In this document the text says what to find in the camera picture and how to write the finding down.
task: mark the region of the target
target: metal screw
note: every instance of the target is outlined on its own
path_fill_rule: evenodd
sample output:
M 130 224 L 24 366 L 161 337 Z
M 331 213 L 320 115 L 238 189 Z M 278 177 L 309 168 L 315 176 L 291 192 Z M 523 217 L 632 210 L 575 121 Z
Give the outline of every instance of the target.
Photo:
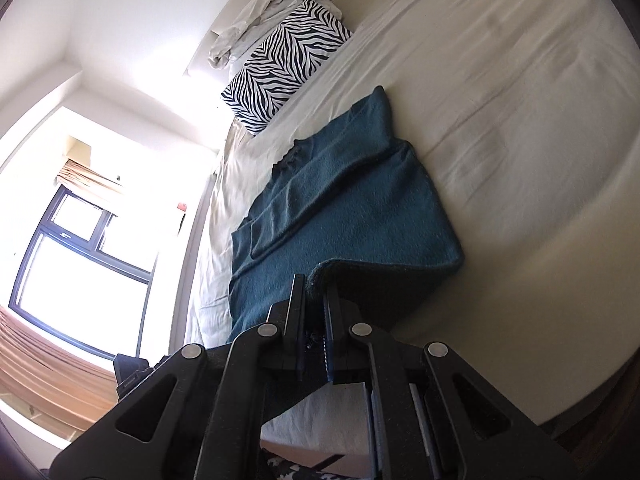
M 271 323 L 265 323 L 258 327 L 258 334 L 262 337 L 271 337 L 278 333 L 278 327 Z
M 200 345 L 190 344 L 187 346 L 183 346 L 182 350 L 180 350 L 182 357 L 185 359 L 195 359 L 202 353 L 202 348 Z
M 351 331 L 355 335 L 366 336 L 371 333 L 371 325 L 368 325 L 366 323 L 356 323 L 351 327 Z
M 444 357 L 449 353 L 449 348 L 444 343 L 431 343 L 427 350 L 434 357 Z

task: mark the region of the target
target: fitted sheet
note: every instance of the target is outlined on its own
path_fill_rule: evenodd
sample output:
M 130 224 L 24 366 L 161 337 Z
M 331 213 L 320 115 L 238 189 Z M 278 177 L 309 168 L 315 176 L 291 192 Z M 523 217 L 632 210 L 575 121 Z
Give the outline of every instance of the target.
M 253 138 L 231 128 L 187 341 L 222 344 L 231 232 L 292 146 L 382 85 L 466 262 L 394 335 L 442 340 L 536 423 L 640 346 L 640 51 L 610 0 L 334 0 L 353 37 Z M 263 428 L 367 452 L 357 385 Z

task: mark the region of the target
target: pillow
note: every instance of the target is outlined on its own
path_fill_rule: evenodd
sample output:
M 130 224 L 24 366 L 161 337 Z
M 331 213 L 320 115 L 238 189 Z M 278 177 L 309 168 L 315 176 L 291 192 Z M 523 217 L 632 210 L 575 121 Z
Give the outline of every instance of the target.
M 222 92 L 222 100 L 252 134 L 351 37 L 315 0 L 305 0 L 265 38 Z

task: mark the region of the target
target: teal blanket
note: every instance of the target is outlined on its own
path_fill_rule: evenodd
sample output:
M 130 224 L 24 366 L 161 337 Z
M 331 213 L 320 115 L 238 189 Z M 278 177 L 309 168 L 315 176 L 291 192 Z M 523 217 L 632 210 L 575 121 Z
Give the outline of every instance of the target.
M 337 282 L 365 319 L 389 330 L 463 262 L 429 175 L 394 137 L 382 87 L 296 140 L 233 232 L 230 340 L 265 321 L 308 276 L 307 315 Z

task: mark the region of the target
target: mattress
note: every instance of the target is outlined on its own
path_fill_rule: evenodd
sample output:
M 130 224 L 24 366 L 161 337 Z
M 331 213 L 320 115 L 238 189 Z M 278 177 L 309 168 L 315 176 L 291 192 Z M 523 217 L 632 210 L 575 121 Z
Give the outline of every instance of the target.
M 394 335 L 448 343 L 536 423 L 640 346 L 640 51 L 610 0 L 334 0 L 353 37 L 253 138 L 234 124 L 187 341 L 222 344 L 231 232 L 292 146 L 382 85 L 466 254 Z M 361 388 L 327 385 L 263 427 L 367 452 Z

